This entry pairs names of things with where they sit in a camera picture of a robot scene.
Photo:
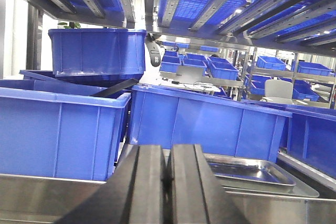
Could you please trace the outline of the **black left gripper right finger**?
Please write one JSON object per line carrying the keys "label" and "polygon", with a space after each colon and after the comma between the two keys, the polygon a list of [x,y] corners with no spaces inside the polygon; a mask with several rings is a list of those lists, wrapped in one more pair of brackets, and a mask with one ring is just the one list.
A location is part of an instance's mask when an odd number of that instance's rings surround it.
{"label": "black left gripper right finger", "polygon": [[173,223],[249,223],[214,176],[200,145],[174,145],[167,168]]}

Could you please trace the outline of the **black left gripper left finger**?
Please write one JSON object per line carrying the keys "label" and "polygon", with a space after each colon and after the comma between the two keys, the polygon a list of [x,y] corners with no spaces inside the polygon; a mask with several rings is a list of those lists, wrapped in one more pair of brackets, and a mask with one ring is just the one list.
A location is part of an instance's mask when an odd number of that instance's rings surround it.
{"label": "black left gripper left finger", "polygon": [[165,160],[159,145],[135,145],[106,183],[57,223],[163,223]]}

